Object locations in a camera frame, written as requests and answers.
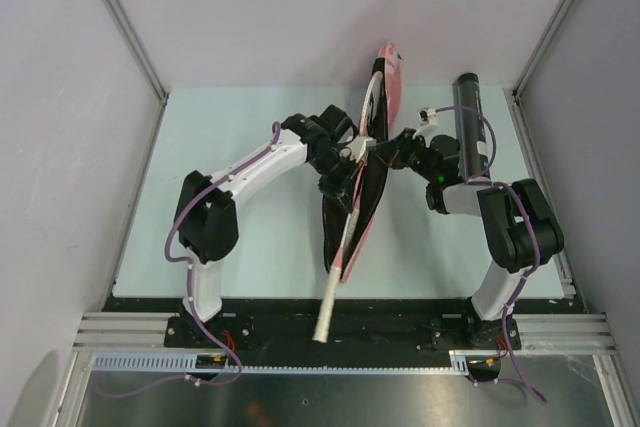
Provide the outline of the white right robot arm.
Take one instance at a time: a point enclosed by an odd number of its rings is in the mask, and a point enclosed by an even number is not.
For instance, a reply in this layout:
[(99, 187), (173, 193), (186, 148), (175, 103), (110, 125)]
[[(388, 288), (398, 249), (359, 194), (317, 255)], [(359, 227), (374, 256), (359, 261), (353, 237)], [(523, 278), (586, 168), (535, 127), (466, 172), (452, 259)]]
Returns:
[(497, 336), (495, 321), (510, 315), (529, 277), (564, 249), (565, 238), (536, 180), (465, 181), (460, 150), (451, 136), (437, 135), (427, 143), (405, 129), (370, 153), (391, 169), (410, 169), (425, 179), (430, 210), (481, 219), (491, 264), (469, 298), (471, 317), (461, 323), (461, 335), (469, 346), (484, 348)]

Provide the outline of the pink racket bag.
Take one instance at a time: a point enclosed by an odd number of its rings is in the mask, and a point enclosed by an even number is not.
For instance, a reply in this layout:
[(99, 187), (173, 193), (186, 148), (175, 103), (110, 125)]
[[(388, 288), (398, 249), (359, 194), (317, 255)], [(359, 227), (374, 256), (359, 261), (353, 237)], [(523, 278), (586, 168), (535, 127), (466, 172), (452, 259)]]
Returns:
[[(377, 71), (383, 73), (383, 90), (379, 102), (378, 115), (374, 121), (372, 138), (378, 142), (384, 142), (389, 139), (389, 133), (394, 126), (402, 100), (401, 55), (394, 43), (388, 41), (380, 47), (374, 61), (372, 75)], [(359, 257), (372, 225), (376, 209), (382, 198), (387, 175), (387, 165), (375, 155), (370, 154), (362, 171), (359, 219), (353, 238), (345, 248), (341, 276), (342, 283), (347, 282), (349, 279)], [(322, 199), (323, 254), (327, 269), (330, 269), (337, 253), (347, 214), (334, 200), (327, 197)]]

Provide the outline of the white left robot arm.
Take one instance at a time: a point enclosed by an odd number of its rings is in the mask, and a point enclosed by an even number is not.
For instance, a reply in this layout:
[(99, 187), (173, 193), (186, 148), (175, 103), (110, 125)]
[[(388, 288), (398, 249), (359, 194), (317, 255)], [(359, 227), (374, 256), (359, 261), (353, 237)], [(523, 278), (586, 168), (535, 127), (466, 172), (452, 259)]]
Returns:
[(294, 114), (274, 122), (271, 139), (226, 171), (193, 171), (184, 179), (165, 257), (188, 264), (183, 303), (191, 315), (185, 330), (191, 340), (207, 347), (220, 337), (215, 316), (222, 309), (224, 258), (239, 239), (239, 207), (281, 175), (308, 164), (319, 174), (320, 192), (351, 213), (360, 168), (374, 145), (331, 105), (319, 116)]

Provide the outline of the black shuttlecock tube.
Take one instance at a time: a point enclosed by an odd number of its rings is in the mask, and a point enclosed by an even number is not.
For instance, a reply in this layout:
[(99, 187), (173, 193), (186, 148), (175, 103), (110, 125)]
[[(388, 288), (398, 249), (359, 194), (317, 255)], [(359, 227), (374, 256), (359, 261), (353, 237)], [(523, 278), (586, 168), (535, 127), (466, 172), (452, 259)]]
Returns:
[(490, 154), (482, 104), (479, 78), (475, 73), (460, 75), (453, 83), (456, 136), (460, 143), (460, 171), (467, 181), (477, 177), (489, 178)]

